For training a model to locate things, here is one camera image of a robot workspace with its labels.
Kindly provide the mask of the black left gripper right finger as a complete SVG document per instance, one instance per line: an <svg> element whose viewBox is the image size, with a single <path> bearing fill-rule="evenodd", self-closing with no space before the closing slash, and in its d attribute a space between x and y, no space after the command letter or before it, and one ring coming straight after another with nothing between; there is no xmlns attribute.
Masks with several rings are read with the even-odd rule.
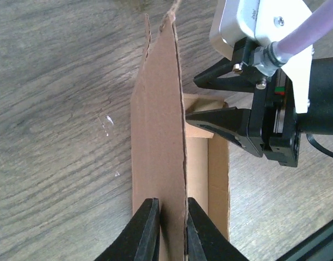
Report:
<svg viewBox="0 0 333 261"><path fill-rule="evenodd" d="M247 260L192 197L188 198L187 246L189 260Z"/></svg>

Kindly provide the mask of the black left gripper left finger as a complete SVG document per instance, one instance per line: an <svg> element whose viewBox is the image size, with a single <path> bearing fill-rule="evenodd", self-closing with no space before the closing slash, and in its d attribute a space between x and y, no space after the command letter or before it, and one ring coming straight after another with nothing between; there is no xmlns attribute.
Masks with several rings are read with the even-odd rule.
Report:
<svg viewBox="0 0 333 261"><path fill-rule="evenodd" d="M159 260L159 201L147 198L96 260Z"/></svg>

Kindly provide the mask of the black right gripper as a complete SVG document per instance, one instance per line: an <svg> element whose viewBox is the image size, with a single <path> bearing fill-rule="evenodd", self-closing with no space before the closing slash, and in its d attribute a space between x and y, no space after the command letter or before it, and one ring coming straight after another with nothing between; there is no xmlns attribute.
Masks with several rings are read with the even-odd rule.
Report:
<svg viewBox="0 0 333 261"><path fill-rule="evenodd" d="M202 89L253 93L250 109L236 107L197 111L186 115L192 126L216 134L256 157L263 155L281 166L297 167L297 130L292 82L279 69L263 90L255 89L260 71L244 61L223 58L196 75Z"/></svg>

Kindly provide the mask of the brown cardboard box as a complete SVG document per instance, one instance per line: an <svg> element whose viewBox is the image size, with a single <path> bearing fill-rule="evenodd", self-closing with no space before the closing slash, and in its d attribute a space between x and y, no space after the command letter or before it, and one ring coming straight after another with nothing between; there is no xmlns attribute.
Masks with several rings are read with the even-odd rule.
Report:
<svg viewBox="0 0 333 261"><path fill-rule="evenodd" d="M185 114L225 108L221 97L185 94L174 1L156 40L146 42L131 97L132 209L157 198L160 260L187 260L188 198L193 197L229 237L229 143L186 123Z"/></svg>

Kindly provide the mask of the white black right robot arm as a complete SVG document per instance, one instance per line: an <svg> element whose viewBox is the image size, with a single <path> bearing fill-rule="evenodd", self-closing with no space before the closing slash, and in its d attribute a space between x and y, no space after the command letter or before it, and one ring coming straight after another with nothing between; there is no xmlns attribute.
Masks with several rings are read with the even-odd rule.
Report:
<svg viewBox="0 0 333 261"><path fill-rule="evenodd" d="M296 167L300 136L306 134L318 151L333 158L333 152L319 144L314 136L333 135L333 57L312 61L309 107L298 114L294 104L292 81L278 70L262 90L249 81L244 70L240 75L224 76L223 59L195 77L203 89L247 92L253 95L249 109L236 107L211 109L186 114L188 124L214 133L253 156Z"/></svg>

